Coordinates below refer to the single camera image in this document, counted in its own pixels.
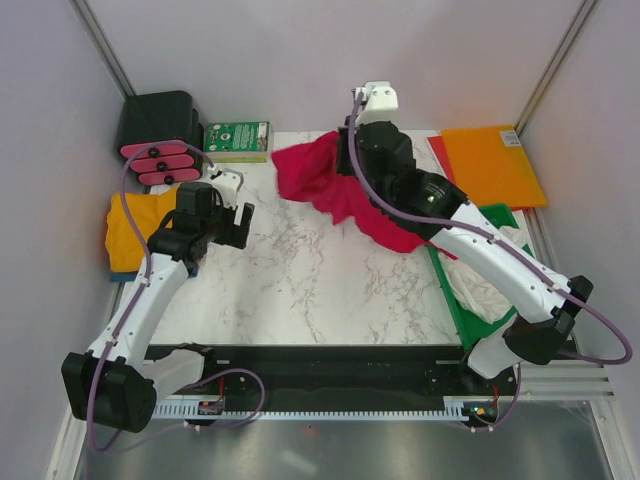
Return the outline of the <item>magenta t shirt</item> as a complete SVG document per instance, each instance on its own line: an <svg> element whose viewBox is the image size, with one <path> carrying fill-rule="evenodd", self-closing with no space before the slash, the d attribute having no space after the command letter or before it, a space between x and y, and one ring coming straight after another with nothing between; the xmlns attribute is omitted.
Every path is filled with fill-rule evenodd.
<svg viewBox="0 0 640 480"><path fill-rule="evenodd" d="M309 203L332 217L335 225L352 218L377 244L411 253L430 242L443 226L408 221L373 202L356 174L336 173L338 132L313 142L277 150L272 161L282 198ZM399 211L420 217L450 219L467 202L466 195L445 177L417 167L410 138L384 124L356 134L358 161L376 193Z"/></svg>

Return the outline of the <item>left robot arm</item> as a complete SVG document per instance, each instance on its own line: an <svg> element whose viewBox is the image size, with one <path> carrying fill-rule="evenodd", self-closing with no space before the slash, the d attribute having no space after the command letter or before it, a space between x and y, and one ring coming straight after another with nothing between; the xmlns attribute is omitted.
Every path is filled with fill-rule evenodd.
<svg viewBox="0 0 640 480"><path fill-rule="evenodd" d="M154 332L170 301L210 244L245 248L254 213L240 205L243 177L233 170L186 182L176 206L150 236L133 285L109 324L84 353L70 353L61 374L73 416L132 433L149 423L156 404L190 386L208 393L219 369L195 346L179 346L146 363Z"/></svg>

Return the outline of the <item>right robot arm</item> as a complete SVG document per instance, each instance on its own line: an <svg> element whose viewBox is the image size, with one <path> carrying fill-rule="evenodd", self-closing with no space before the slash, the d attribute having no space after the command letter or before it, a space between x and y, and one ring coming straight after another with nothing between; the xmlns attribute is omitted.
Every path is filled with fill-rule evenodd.
<svg viewBox="0 0 640 480"><path fill-rule="evenodd" d="M340 132L338 170L358 179L368 202L401 229L464 262L516 309L514 318L474 343L458 381L477 394L522 361L546 365L560 353L593 285L544 266L505 237L444 176L416 165L410 138L389 121Z"/></svg>

